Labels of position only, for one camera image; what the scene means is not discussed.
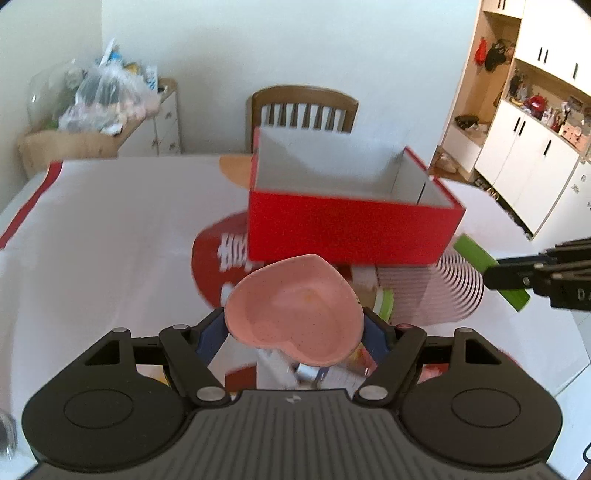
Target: red stripe on tablecloth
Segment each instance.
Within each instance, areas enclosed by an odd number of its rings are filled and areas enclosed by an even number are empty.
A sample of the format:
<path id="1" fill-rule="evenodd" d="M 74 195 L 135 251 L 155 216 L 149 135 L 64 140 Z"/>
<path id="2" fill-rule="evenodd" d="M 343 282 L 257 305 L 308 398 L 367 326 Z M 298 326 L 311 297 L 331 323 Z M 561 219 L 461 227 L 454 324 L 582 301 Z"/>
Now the red stripe on tablecloth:
<path id="1" fill-rule="evenodd" d="M 47 191 L 47 189 L 51 187 L 51 185 L 53 185 L 53 183 L 57 180 L 61 172 L 61 166 L 61 161 L 52 162 L 49 165 L 49 169 L 47 170 L 47 175 L 45 176 L 43 183 L 39 185 L 39 188 L 35 191 L 35 193 L 33 193 L 33 195 L 31 195 L 31 198 L 27 200 L 25 205 L 21 207 L 21 209 L 12 219 L 12 222 L 10 222 L 10 225 L 8 225 L 6 231 L 2 234 L 2 236 L 0 236 L 0 249 L 6 247 L 8 241 L 12 238 L 12 236 L 17 232 L 21 224 L 25 221 L 25 218 L 27 218 L 27 215 L 33 209 L 41 195 L 43 195 Z"/>

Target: white cabinet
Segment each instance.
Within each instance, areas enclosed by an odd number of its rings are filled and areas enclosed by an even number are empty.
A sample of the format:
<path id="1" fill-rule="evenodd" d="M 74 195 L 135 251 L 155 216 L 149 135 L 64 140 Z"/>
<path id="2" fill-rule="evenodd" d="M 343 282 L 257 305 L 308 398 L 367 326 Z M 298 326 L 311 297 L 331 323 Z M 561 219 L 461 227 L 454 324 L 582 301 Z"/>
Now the white cabinet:
<path id="1" fill-rule="evenodd" d="M 550 215 L 533 239 L 537 250 L 591 236 L 591 164 L 578 163 Z"/>
<path id="2" fill-rule="evenodd" d="M 548 30 L 562 25 L 568 35 Z M 528 0 L 515 58 L 526 61 L 591 95 L 591 19 L 574 0 Z"/>
<path id="3" fill-rule="evenodd" d="M 158 140 L 162 140 L 164 136 L 172 129 L 177 121 L 177 94 L 173 92 L 162 105 L 158 115 L 154 118 L 156 122 L 156 132 Z"/>
<path id="4" fill-rule="evenodd" d="M 547 131 L 546 138 L 544 152 L 534 159 L 534 169 L 514 207 L 532 232 L 542 225 L 579 161 L 579 153 L 560 137 Z"/>
<path id="5" fill-rule="evenodd" d="M 160 106 L 158 115 L 144 120 L 119 147 L 119 157 L 158 157 L 180 154 L 177 94 Z"/>
<path id="6" fill-rule="evenodd" d="M 552 75 L 562 78 L 568 68 L 564 61 L 562 36 L 544 29 L 549 19 L 562 18 L 565 2 L 572 0 L 530 0 L 525 4 L 515 58 L 526 61 Z"/>
<path id="7" fill-rule="evenodd" d="M 484 0 L 482 10 L 509 17 L 521 18 L 523 16 L 525 0 Z"/>
<path id="8" fill-rule="evenodd" d="M 534 170 L 537 159 L 547 144 L 547 130 L 530 116 L 525 116 L 517 130 L 517 137 L 505 164 L 493 186 L 515 210 L 517 199 Z"/>
<path id="9" fill-rule="evenodd" d="M 179 151 L 178 124 L 175 122 L 164 138 L 158 143 L 158 154 L 161 157 L 165 155 L 178 155 Z"/>
<path id="10" fill-rule="evenodd" d="M 563 15 L 568 18 L 569 38 L 563 46 L 565 82 L 591 95 L 591 18 L 572 0 L 566 3 Z"/>
<path id="11" fill-rule="evenodd" d="M 119 157 L 158 157 L 158 140 L 154 119 L 147 118 L 140 123 L 118 151 Z"/>
<path id="12" fill-rule="evenodd" d="M 509 102 L 502 101 L 496 111 L 495 119 L 476 162 L 478 172 L 494 185 L 513 142 L 521 127 L 525 113 Z"/>

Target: orange plate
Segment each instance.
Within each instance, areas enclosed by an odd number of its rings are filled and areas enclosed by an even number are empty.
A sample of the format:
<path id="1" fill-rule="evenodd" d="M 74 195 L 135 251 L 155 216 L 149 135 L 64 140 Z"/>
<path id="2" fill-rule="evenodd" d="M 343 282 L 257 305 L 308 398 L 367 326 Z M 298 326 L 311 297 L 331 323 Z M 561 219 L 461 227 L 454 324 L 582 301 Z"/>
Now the orange plate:
<path id="1" fill-rule="evenodd" d="M 363 334 L 363 310 L 347 281 L 318 255 L 301 255 L 251 273 L 225 306 L 240 342 L 277 348 L 314 367 L 346 359 Z"/>

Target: chair backrest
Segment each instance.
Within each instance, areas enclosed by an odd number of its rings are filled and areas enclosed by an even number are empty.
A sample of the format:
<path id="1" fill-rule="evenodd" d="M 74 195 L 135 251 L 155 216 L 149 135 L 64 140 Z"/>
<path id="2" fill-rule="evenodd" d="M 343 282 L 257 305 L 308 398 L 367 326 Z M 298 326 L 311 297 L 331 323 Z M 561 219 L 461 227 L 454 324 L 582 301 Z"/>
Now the chair backrest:
<path id="1" fill-rule="evenodd" d="M 359 102 L 353 97 L 320 87 L 277 85 L 259 90 L 252 95 L 251 147 L 254 129 L 260 125 L 293 128 L 312 125 L 313 129 L 320 130 L 325 117 L 325 130 L 350 133 L 358 106 Z"/>

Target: white wall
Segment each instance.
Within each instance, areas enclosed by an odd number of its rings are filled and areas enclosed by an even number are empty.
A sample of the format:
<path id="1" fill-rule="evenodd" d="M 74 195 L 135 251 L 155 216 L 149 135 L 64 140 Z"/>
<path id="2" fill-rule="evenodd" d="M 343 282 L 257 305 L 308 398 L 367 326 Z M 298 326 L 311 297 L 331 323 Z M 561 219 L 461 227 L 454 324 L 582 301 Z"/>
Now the white wall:
<path id="1" fill-rule="evenodd" d="M 100 0 L 12 0 L 0 10 L 0 211 L 27 181 L 16 149 L 31 77 L 100 54 Z"/>
<path id="2" fill-rule="evenodd" d="M 246 100 L 278 83 L 359 100 L 356 131 L 426 161 L 469 51 L 478 0 L 103 0 L 103 42 L 178 80 L 185 152 L 246 149 Z"/>

